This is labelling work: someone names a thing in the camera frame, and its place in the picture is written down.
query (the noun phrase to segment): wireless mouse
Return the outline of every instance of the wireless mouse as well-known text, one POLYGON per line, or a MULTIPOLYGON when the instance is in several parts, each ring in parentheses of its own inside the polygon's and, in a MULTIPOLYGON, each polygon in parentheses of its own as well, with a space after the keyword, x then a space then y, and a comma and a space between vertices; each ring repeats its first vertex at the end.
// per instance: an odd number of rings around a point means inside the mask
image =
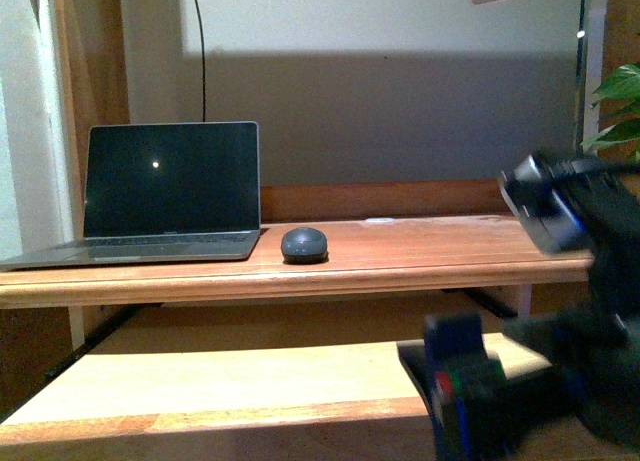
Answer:
POLYGON ((327 237, 314 228, 300 227, 288 231, 280 244, 284 262, 288 264, 323 263, 329 259, 327 237))

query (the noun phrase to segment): robotic arm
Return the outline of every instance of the robotic arm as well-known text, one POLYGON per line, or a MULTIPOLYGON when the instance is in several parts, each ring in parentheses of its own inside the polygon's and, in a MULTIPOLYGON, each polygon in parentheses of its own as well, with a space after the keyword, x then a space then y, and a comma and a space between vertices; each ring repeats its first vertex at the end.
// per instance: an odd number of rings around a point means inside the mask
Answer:
POLYGON ((484 351, 479 316, 428 318, 400 360, 432 413, 439 461, 500 459, 532 425, 575 414, 596 436, 640 449, 640 204, 618 179, 640 166, 529 156, 500 189, 543 252, 590 249, 591 301, 505 322, 552 364, 507 380, 484 351))

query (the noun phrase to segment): laptop screen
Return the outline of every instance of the laptop screen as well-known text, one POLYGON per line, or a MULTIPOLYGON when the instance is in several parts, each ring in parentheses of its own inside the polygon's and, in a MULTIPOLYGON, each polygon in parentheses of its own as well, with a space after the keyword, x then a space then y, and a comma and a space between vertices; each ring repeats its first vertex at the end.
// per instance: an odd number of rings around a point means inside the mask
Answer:
POLYGON ((260 228, 254 122, 91 129, 84 236, 260 228))

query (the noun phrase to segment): silver laptop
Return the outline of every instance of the silver laptop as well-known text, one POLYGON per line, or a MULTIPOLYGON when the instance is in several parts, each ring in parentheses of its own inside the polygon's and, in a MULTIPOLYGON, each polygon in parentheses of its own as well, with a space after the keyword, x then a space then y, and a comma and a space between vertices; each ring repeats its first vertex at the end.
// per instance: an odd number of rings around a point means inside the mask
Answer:
POLYGON ((0 269, 242 260, 260 235, 254 122, 97 126, 83 239, 0 269))

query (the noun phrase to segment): green leaf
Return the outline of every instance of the green leaf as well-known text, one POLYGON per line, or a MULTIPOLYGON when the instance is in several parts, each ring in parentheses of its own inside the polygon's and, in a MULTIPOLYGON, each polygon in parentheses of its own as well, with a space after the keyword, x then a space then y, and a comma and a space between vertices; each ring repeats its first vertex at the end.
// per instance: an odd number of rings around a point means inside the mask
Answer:
POLYGON ((627 157, 627 161, 630 163, 640 162, 640 146, 627 157))
POLYGON ((593 93, 597 104, 603 99, 640 98, 640 63, 625 64, 616 69, 593 93))
POLYGON ((585 139, 582 142, 582 146, 587 151, 595 151, 597 149, 610 148, 615 144, 639 140, 640 119, 630 119, 604 129, 595 136, 585 139))

